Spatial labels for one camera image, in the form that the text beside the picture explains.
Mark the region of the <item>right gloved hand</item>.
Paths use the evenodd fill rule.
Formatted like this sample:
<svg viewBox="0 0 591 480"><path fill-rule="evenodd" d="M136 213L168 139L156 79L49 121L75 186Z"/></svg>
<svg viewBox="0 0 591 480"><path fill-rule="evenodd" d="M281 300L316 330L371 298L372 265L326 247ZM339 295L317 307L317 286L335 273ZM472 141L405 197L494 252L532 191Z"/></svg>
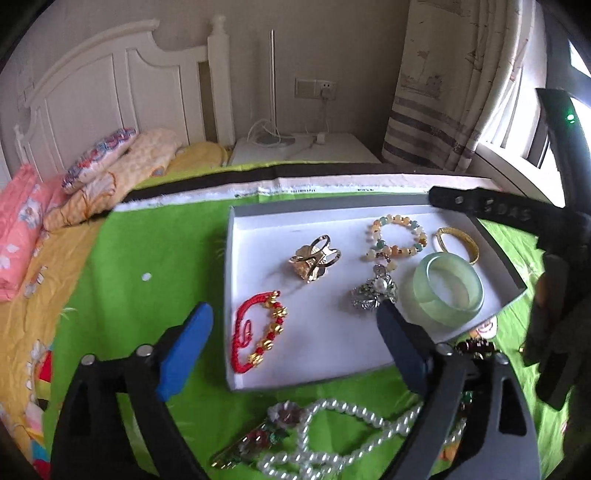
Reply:
<svg viewBox="0 0 591 480"><path fill-rule="evenodd" d="M524 363L537 365L535 391L548 406L569 407L560 468L590 458L590 267L543 256L536 284Z"/></svg>

